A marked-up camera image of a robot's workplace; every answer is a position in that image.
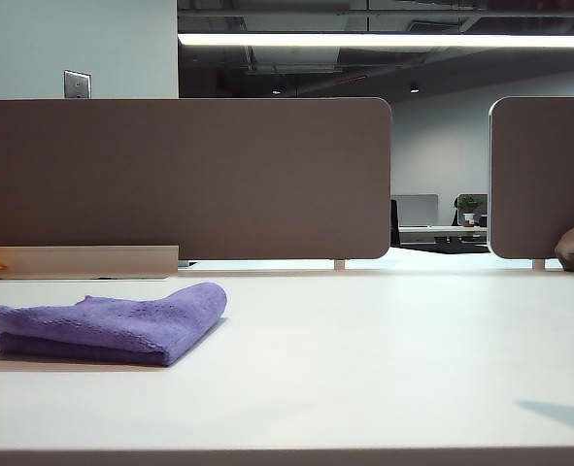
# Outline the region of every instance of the fluorescent light fixture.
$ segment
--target fluorescent light fixture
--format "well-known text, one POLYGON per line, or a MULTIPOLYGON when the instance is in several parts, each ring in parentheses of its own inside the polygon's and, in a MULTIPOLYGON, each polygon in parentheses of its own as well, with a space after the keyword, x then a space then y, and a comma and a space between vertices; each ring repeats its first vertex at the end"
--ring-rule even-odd
POLYGON ((480 34, 179 34, 184 46, 574 49, 574 36, 480 34))

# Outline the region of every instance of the panel support leg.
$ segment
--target panel support leg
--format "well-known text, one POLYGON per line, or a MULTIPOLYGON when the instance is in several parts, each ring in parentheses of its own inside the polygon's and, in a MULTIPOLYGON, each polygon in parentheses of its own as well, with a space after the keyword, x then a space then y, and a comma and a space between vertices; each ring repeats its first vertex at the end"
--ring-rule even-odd
POLYGON ((546 270, 546 259, 532 259, 532 270, 546 270))

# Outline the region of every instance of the white desk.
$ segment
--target white desk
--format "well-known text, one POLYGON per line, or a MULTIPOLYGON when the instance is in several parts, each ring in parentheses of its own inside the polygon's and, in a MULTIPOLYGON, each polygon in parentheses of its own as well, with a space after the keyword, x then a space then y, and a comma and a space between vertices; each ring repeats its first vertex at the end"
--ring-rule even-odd
POLYGON ((486 226, 399 226, 402 243, 434 241, 436 238, 479 237, 486 239, 486 226))
POLYGON ((229 298, 171 368, 0 359, 0 465, 574 464, 574 274, 411 250, 325 263, 0 282, 13 306, 204 280, 229 298))

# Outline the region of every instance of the gray privacy panel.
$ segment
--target gray privacy panel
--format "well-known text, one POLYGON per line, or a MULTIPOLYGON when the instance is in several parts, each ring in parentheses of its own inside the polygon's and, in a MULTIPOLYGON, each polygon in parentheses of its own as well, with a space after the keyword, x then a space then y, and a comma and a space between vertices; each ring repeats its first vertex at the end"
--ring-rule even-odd
POLYGON ((574 226, 574 97, 509 97, 490 112, 490 246, 554 257, 574 226))
POLYGON ((376 98, 0 101, 0 246, 377 257, 389 131, 376 98))

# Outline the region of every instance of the exposed ceiling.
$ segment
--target exposed ceiling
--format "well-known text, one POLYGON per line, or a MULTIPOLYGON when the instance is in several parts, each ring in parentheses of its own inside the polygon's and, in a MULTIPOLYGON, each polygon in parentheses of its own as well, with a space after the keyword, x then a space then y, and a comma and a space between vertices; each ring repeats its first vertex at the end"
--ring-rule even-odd
MULTIPOLYGON (((574 0, 178 0, 179 32, 574 34, 574 0)), ((574 69, 574 51, 180 46, 185 97, 410 98, 574 69)))

